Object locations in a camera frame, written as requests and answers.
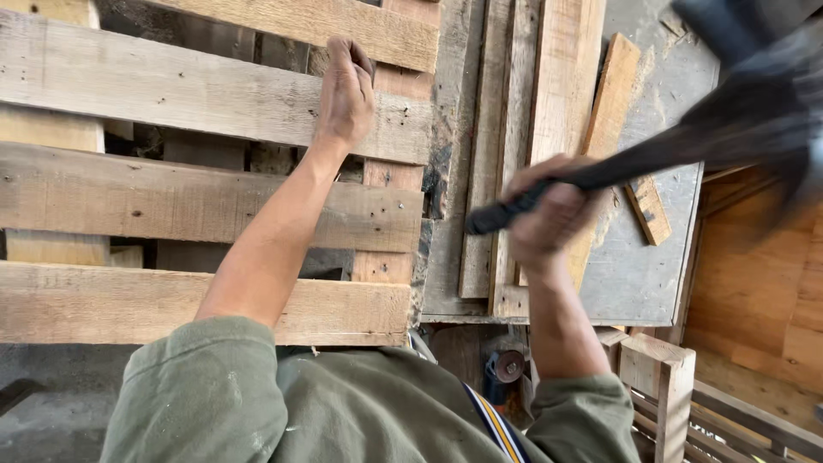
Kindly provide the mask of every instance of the hand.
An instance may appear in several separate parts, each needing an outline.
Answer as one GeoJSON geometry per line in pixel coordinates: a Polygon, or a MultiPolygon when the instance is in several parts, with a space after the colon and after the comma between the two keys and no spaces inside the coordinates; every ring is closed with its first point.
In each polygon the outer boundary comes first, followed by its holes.
{"type": "MultiPolygon", "coordinates": [[[[520,171],[509,183],[503,200],[526,191],[541,178],[562,175],[586,161],[582,157],[572,161],[559,154],[520,171]]],[[[584,193],[574,185],[552,185],[533,211],[520,214],[509,226],[512,258],[527,274],[544,274],[552,269],[563,254],[563,246],[595,216],[601,197],[602,192],[584,193]]]]}
{"type": "Polygon", "coordinates": [[[371,128],[373,70],[365,52],[354,40],[332,37],[326,46],[329,63],[323,75],[315,141],[331,142],[339,146],[345,156],[371,128]]]}

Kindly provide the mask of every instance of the sleeve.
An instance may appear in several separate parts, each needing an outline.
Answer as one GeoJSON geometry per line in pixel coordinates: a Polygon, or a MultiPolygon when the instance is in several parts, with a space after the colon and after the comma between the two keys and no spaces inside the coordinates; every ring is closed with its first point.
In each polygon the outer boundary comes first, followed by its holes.
{"type": "Polygon", "coordinates": [[[541,381],[532,415],[526,436],[555,463],[639,463],[631,399],[613,374],[541,381]]]}
{"type": "Polygon", "coordinates": [[[268,327],[197,320],[139,348],[101,461],[268,461],[286,427],[268,327]]]}

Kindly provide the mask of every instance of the olive green sweatshirt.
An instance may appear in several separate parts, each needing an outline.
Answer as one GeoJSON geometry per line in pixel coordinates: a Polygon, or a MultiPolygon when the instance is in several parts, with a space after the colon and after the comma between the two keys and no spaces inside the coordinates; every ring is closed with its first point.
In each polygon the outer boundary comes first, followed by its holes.
{"type": "Polygon", "coordinates": [[[406,348],[290,356],[243,317],[181,326],[123,374],[102,461],[637,462],[613,375],[543,381],[525,436],[406,348]]]}

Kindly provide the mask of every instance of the workbench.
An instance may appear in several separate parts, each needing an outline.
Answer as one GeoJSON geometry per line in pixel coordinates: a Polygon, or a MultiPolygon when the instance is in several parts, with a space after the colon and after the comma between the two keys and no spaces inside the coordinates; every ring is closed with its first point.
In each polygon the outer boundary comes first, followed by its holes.
{"type": "MultiPolygon", "coordinates": [[[[621,134],[620,149],[673,126],[717,85],[718,61],[705,44],[693,35],[680,40],[661,23],[671,14],[669,4],[669,0],[610,0],[607,4],[604,44],[607,37],[620,32],[642,52],[634,103],[621,134]]],[[[483,24],[482,5],[472,8],[458,136],[452,150],[444,219],[431,221],[420,321],[527,323],[522,317],[492,318],[487,315],[487,300],[457,296],[483,24]]],[[[444,21],[450,17],[444,13],[444,21]]],[[[660,246],[648,244],[624,190],[612,189],[613,198],[599,218],[580,290],[594,325],[673,324],[686,280],[701,176],[702,167],[698,165],[654,176],[672,227],[672,234],[660,246]]]]}

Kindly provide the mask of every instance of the person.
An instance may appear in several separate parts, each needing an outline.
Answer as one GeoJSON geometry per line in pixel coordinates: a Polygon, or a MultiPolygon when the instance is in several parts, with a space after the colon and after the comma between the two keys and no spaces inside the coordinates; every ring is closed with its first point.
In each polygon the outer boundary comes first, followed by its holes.
{"type": "MultiPolygon", "coordinates": [[[[561,249],[596,203],[571,185],[554,186],[510,230],[540,377],[525,435],[410,348],[277,357],[272,327],[374,113],[363,50],[339,37],[328,50],[312,145],[232,246],[194,321],[132,355],[102,461],[638,461],[630,398],[565,271],[561,249]]],[[[509,194],[567,163],[521,172],[509,194]]]]}

